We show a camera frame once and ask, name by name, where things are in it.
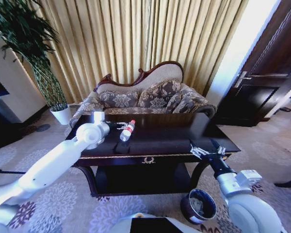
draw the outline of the white flower pot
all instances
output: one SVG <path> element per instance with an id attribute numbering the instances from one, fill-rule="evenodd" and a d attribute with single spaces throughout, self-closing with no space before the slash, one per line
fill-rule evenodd
<path id="1" fill-rule="evenodd" d="M 72 118 L 71 111 L 69 106 L 66 109 L 63 109 L 61 111 L 53 112 L 50 110 L 51 113 L 56 117 L 56 119 L 61 123 L 62 125 L 67 125 L 70 122 L 70 119 Z"/>

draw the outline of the sofa armrest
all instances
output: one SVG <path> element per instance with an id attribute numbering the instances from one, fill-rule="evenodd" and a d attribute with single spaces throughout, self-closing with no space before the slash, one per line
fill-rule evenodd
<path id="1" fill-rule="evenodd" d="M 182 83 L 180 93 L 183 97 L 188 96 L 192 99 L 194 107 L 191 109 L 190 113 L 205 113 L 209 118 L 214 116 L 217 110 L 216 106 L 210 104 L 205 97 L 197 93 L 193 88 Z"/>
<path id="2" fill-rule="evenodd" d="M 73 126 L 77 123 L 78 119 L 82 115 L 90 115 L 94 111 L 103 111 L 103 109 L 104 105 L 103 102 L 99 99 L 98 93 L 92 91 L 83 101 L 77 112 L 73 115 L 69 123 L 70 127 L 73 128 Z"/>

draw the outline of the lower table shelf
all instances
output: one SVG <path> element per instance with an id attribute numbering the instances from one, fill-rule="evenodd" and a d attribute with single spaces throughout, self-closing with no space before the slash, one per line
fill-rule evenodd
<path id="1" fill-rule="evenodd" d="M 95 196 L 188 193 L 191 177 L 184 163 L 99 166 Z"/>

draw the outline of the plastic water bottle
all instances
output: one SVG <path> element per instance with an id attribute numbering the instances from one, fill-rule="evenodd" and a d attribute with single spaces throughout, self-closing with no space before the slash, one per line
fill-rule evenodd
<path id="1" fill-rule="evenodd" d="M 130 123 L 128 123 L 128 126 L 122 131 L 121 135 L 120 135 L 120 139 L 123 142 L 128 141 L 128 139 L 131 136 L 132 131 L 135 128 L 135 120 L 131 120 Z"/>

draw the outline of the white wall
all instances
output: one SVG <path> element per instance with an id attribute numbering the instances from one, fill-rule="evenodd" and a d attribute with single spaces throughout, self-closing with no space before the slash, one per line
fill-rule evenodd
<path id="1" fill-rule="evenodd" d="M 218 105 L 257 43 L 280 0 L 249 0 L 206 98 Z"/>
<path id="2" fill-rule="evenodd" d="M 0 82 L 10 93 L 0 97 L 0 111 L 13 123 L 24 122 L 46 104 L 20 61 L 13 62 L 16 58 L 9 50 L 3 59 L 0 50 Z"/>

